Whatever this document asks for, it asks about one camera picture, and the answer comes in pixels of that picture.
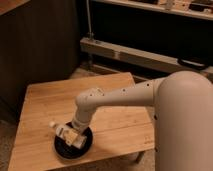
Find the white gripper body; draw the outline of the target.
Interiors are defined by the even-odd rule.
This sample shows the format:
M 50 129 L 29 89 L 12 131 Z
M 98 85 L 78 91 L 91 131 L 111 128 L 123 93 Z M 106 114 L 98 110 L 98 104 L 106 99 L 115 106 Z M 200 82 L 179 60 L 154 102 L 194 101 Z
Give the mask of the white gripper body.
M 73 117 L 71 124 L 79 133 L 83 133 L 89 127 L 89 122 L 79 121 L 76 117 Z

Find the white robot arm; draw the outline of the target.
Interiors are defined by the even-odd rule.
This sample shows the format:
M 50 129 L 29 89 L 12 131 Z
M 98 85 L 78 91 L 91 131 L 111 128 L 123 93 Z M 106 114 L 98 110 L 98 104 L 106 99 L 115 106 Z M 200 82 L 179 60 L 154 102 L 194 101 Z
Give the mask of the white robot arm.
M 101 106 L 152 106 L 155 110 L 155 171 L 213 171 L 213 82 L 192 71 L 76 97 L 72 120 L 79 132 Z

